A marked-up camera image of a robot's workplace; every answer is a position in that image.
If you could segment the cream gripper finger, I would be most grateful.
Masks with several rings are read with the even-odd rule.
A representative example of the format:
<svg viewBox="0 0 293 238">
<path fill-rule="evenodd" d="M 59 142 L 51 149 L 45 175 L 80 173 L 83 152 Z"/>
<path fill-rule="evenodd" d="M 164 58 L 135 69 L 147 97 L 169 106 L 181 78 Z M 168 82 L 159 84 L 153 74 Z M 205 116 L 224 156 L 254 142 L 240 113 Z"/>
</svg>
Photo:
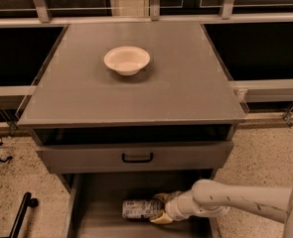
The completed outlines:
<svg viewBox="0 0 293 238">
<path fill-rule="evenodd" d="M 173 219 L 164 210 L 161 210 L 156 216 L 151 217 L 149 221 L 153 224 L 170 224 Z"/>
<path fill-rule="evenodd" d="M 163 203 L 166 203 L 170 200 L 172 200 L 173 198 L 177 197 L 181 192 L 179 190 L 174 191 L 174 192 L 160 192 L 154 195 L 155 199 L 160 200 Z"/>
</svg>

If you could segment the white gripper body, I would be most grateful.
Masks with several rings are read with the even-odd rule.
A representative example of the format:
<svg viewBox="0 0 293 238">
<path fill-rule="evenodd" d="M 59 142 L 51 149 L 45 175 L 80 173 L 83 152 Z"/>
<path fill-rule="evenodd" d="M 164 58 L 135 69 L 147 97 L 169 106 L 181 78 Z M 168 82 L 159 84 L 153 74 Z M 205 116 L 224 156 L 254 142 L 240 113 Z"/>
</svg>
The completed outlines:
<svg viewBox="0 0 293 238">
<path fill-rule="evenodd" d="M 173 221 L 188 219 L 195 213 L 192 192 L 187 190 L 169 193 L 165 202 L 165 211 Z"/>
</svg>

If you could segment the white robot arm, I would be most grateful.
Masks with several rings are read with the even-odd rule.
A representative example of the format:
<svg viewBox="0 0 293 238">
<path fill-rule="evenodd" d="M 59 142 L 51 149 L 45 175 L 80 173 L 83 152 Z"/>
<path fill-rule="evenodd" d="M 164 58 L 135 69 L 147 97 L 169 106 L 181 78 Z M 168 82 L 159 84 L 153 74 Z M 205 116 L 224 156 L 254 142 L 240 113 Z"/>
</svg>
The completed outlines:
<svg viewBox="0 0 293 238">
<path fill-rule="evenodd" d="M 190 190 L 156 197 L 164 206 L 150 219 L 154 224 L 183 221 L 190 216 L 221 217 L 232 207 L 283 223 L 282 238 L 293 238 L 293 187 L 228 185 L 199 179 Z"/>
</svg>

